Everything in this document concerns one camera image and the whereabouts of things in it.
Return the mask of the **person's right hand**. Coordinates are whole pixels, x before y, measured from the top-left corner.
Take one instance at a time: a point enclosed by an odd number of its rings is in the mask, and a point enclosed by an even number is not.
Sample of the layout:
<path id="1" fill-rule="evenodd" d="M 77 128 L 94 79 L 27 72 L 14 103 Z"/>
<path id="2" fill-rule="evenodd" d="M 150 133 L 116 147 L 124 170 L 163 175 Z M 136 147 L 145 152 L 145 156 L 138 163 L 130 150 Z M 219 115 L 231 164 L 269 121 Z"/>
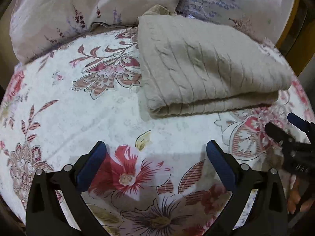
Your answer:
<path id="1" fill-rule="evenodd" d="M 296 211 L 296 206 L 301 201 L 301 196 L 299 194 L 299 185 L 300 185 L 300 179 L 296 175 L 290 176 L 290 185 L 288 190 L 288 196 L 287 196 L 287 211 L 290 214 L 294 214 Z M 313 205 L 314 200 L 309 199 L 306 202 L 304 202 L 299 211 L 300 212 L 306 212 L 308 211 L 311 206 Z"/>

